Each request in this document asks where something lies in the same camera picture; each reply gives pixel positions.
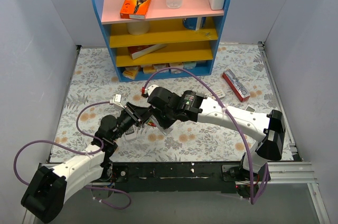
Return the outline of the small white remote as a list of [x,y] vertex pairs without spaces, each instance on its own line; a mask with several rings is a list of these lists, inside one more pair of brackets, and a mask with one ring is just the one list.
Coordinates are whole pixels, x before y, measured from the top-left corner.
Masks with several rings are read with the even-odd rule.
[[164,129],[158,122],[154,122],[155,126],[162,132],[163,135],[169,135],[173,130],[171,127]]

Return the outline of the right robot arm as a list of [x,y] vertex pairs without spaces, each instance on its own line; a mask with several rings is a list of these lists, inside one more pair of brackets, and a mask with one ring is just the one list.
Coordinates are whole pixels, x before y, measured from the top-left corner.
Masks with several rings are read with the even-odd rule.
[[283,155],[285,121],[283,113],[255,113],[240,108],[220,105],[216,100],[191,90],[181,96],[151,85],[144,91],[153,108],[157,125],[170,128],[176,121],[214,124],[231,130],[240,130],[255,140],[249,154],[239,166],[239,175],[251,180],[268,161],[280,161]]

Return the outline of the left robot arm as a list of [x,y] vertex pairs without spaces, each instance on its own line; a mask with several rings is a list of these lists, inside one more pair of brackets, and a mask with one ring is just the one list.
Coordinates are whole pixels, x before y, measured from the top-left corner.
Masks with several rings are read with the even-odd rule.
[[52,168],[42,166],[35,172],[21,205],[43,223],[51,222],[77,191],[94,180],[106,182],[112,177],[112,168],[108,163],[117,148],[116,140],[131,127],[146,122],[152,111],[151,106],[139,107],[127,103],[119,117],[103,117],[83,154]]

